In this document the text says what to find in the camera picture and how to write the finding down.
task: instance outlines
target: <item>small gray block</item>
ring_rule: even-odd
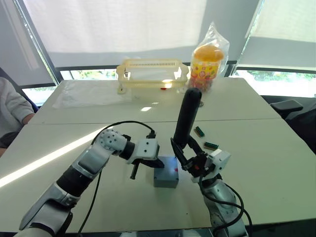
[[[164,168],[154,168],[154,186],[175,188],[179,182],[178,162],[176,157],[158,157]]]

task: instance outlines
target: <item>black office chair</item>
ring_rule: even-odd
[[[316,99],[304,107],[296,100],[270,105],[316,154]]]
[[[12,80],[12,78],[2,68],[0,68],[0,77],[5,78],[9,82],[11,82],[11,84],[13,85],[16,92],[18,92],[20,95],[22,95],[32,105],[34,113],[36,113],[39,110],[39,108],[36,106],[36,104],[34,104],[34,102],[29,99],[29,97],[24,93],[24,91],[21,89],[21,87],[19,87],[19,85],[17,83],[15,83],[14,80]]]

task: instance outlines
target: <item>person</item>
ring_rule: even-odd
[[[0,77],[0,157],[33,116],[31,104],[7,79]]]

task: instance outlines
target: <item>roller shade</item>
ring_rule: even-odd
[[[259,0],[24,0],[55,67],[191,53],[212,21],[237,60]]]
[[[240,64],[316,70],[315,0],[265,0]]]
[[[0,0],[0,67],[20,86],[53,83],[12,0]]]

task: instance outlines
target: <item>white sleeve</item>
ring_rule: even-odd
[[[32,105],[22,95],[17,93],[13,85],[6,79],[1,97],[1,99],[5,99],[8,111],[21,123],[27,115],[34,114]]]

